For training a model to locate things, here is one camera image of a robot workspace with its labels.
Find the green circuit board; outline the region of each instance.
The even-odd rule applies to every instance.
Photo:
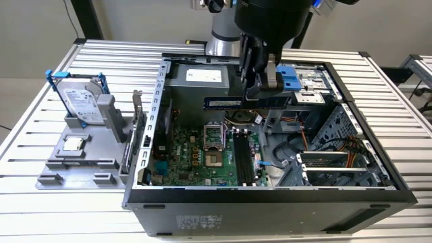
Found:
[[[204,151],[203,144],[203,131],[175,130],[164,186],[239,186],[232,133],[227,133],[223,151]],[[249,135],[249,144],[255,150],[259,144],[256,134]],[[267,186],[265,172],[261,171],[263,177],[256,180],[256,185]]]

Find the slotted metal table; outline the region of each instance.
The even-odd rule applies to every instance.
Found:
[[[73,44],[56,71],[103,72],[116,107],[124,116],[132,116],[133,90],[143,91],[143,106],[149,108],[163,52],[203,54],[204,48],[88,40]],[[431,124],[371,58],[355,52],[284,50],[283,59],[332,63],[419,204],[353,235],[171,237],[163,241],[432,242]],[[0,236],[7,236],[0,241],[160,242],[145,235],[133,213],[123,210],[123,190],[35,188],[36,176],[65,126],[64,114],[47,84],[0,146]]]

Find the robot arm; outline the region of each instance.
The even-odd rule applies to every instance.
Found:
[[[240,71],[245,100],[257,100],[284,90],[279,65],[284,44],[303,29],[311,6],[324,0],[237,0],[235,22],[241,30]],[[355,4],[359,0],[336,0]],[[219,13],[227,0],[201,0]]]

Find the power cable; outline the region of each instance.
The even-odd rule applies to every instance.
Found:
[[[72,27],[73,27],[73,30],[75,30],[75,33],[76,33],[76,38],[79,38],[79,31],[76,30],[76,27],[75,27],[75,24],[72,22],[72,18],[71,18],[71,14],[69,14],[69,9],[68,9],[68,5],[67,5],[67,1],[63,0],[63,3],[65,4],[65,9],[67,9],[67,14],[68,14],[68,17],[69,17],[69,21],[71,21],[71,24],[72,24]]]
[[[0,125],[0,128],[4,128],[4,129],[7,129],[7,130],[12,131],[11,128],[8,128],[8,127],[5,127],[5,126],[3,126],[3,125]]]

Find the power supply label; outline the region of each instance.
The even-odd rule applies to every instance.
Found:
[[[221,83],[223,72],[220,70],[189,69],[187,71],[187,81]]]
[[[179,229],[219,229],[223,224],[221,215],[177,215]]]

